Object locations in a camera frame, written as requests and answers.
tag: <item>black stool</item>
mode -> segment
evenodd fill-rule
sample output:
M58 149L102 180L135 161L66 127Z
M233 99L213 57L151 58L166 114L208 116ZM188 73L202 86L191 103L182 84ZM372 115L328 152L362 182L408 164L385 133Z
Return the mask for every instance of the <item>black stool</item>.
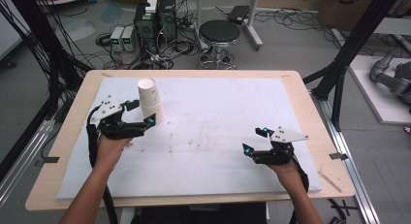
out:
M238 28L226 20L211 20L203 23L199 29L200 39L209 46L209 50L200 55L199 66L203 68L236 68L234 56L225 49L238 41Z

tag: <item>gray floor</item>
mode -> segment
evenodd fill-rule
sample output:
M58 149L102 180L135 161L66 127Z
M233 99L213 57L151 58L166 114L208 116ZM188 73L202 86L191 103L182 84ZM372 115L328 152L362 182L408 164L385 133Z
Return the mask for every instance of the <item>gray floor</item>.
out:
M101 48L94 44L96 36L109 32L116 24L130 24L133 12L122 11L113 0L101 0L90 5L78 1L71 5L59 7L60 14L86 18L96 27L92 36L77 41L83 53L95 53ZM204 11L203 17L218 12ZM337 55L338 48L327 41L324 33L315 30L290 30L275 21L255 21L256 31L264 46L256 51L241 30L238 44L230 48L236 57L239 70L296 70L302 77L308 76L327 66ZM368 41L370 48L387 49L377 39ZM47 80L37 62L25 46L18 47L11 56L17 67L8 68L4 63L0 67L0 89L3 90L0 113L3 125L0 127L2 138L0 159L3 159L27 124L34 117L47 98ZM198 55L183 56L174 60L173 69L195 69ZM103 67L100 59L94 58L96 67ZM312 82L307 87L315 87ZM364 181L365 187L374 204L381 223L407 223L411 217L411 177L406 170L411 168L409 147L411 138L405 135L400 125L380 124L366 102L352 76L347 73L341 108L341 128L350 147L353 158ZM45 147L44 154L52 142ZM41 167L35 163L41 160L40 155L28 168L6 204L0 209L2 223L56 223L64 210L51 212L32 212L24 207L25 200L40 172ZM363 223L354 198L337 200L340 205L345 202L349 223ZM337 212L327 200L315 200L325 223L329 223ZM290 202L269 203L269 223L287 223L291 216ZM99 212L96 223L108 223L105 211Z

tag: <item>person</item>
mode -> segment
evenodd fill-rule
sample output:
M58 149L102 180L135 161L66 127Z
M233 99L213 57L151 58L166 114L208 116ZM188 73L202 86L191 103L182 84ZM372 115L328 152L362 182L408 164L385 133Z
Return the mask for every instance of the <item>person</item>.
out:
M103 134L100 136L95 166L60 223L94 223L109 176L120 159L124 146L131 140L110 140ZM268 165L268 167L277 174L279 181L290 195L298 223L323 223L305 193L297 166L290 161L285 165Z

